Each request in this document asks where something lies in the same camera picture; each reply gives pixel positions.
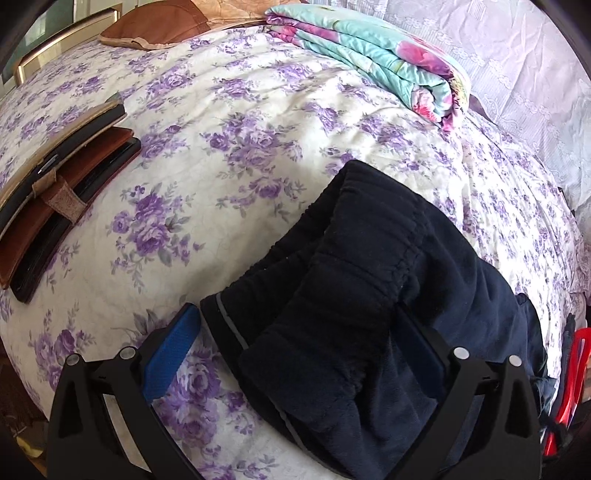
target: orange pillow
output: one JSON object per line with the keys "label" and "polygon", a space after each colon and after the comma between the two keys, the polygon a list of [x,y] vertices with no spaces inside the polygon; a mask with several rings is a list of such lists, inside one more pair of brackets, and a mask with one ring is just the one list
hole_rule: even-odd
{"label": "orange pillow", "polygon": [[209,31],[207,18],[191,0],[145,4],[125,14],[99,35],[113,47],[159,50]]}

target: gray stripe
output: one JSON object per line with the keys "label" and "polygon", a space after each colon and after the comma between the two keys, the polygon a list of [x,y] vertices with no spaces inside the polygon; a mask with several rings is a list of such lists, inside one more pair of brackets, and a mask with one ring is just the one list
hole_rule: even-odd
{"label": "gray stripe", "polygon": [[[242,349],[246,350],[248,348],[248,343],[246,342],[244,337],[240,334],[240,332],[238,331],[238,328],[236,328],[236,324],[234,324],[234,322],[232,321],[232,319],[228,315],[228,311],[226,310],[226,307],[223,305],[223,302],[222,302],[222,293],[221,292],[216,293],[216,302],[217,302],[217,308],[220,309],[220,313],[222,314],[222,317],[223,317],[224,321],[226,322],[226,325],[228,325],[228,328],[232,331],[232,333],[236,337],[236,340],[238,340],[238,342],[242,346]],[[312,458],[312,460],[315,460],[316,462],[321,464],[324,468],[330,470],[333,473],[340,475],[340,473],[338,473],[336,470],[332,469],[329,465],[325,464],[322,460],[317,458],[316,455],[314,455],[311,451],[309,451],[306,448],[306,446],[304,445],[304,442],[301,441],[300,436],[298,435],[294,426],[291,424],[290,419],[287,418],[287,415],[285,414],[283,409],[280,408],[270,398],[269,398],[269,400],[271,401],[271,403],[273,403],[273,406],[279,412],[279,416],[281,417],[281,419],[285,423],[287,430],[291,433],[292,437],[294,438],[295,443],[300,448],[300,450],[302,450],[306,455],[308,455],[310,458]]]}

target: folded blanket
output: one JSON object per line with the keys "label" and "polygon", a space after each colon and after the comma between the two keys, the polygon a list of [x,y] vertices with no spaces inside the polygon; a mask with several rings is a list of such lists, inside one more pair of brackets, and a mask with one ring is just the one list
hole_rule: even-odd
{"label": "folded blanket", "polygon": [[465,115],[470,80],[460,64],[383,20],[346,8],[294,4],[270,8],[267,23],[274,37],[365,73],[445,131]]}
{"label": "folded blanket", "polygon": [[400,304],[448,345],[489,361],[519,355],[530,376],[545,376],[529,299],[515,296],[438,208],[357,160],[262,260],[200,307],[268,423],[345,476],[383,480],[436,406],[398,347]]}

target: bed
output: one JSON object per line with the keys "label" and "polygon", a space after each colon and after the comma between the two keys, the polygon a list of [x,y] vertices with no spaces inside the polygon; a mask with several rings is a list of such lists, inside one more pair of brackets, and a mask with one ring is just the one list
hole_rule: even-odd
{"label": "bed", "polygon": [[[0,291],[0,335],[49,415],[65,357],[110,358],[238,278],[351,158],[440,208],[536,306],[560,377],[569,314],[586,324],[590,257],[534,150],[469,112],[451,133],[336,60],[264,27],[161,51],[73,48],[0,105],[0,185],[53,132],[115,92],[141,155],[68,235],[29,305]],[[122,443],[141,456],[109,401]],[[154,407],[207,480],[338,476],[250,408],[203,332]]]}

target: brown leather wallet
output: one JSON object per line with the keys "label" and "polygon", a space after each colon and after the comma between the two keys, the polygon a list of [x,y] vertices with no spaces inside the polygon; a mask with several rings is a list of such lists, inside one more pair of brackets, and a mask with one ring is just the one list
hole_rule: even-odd
{"label": "brown leather wallet", "polygon": [[86,203],[73,192],[94,168],[122,147],[133,130],[110,127],[83,147],[57,171],[56,182],[27,203],[0,239],[0,286],[8,288],[27,249],[54,212],[75,224]]}

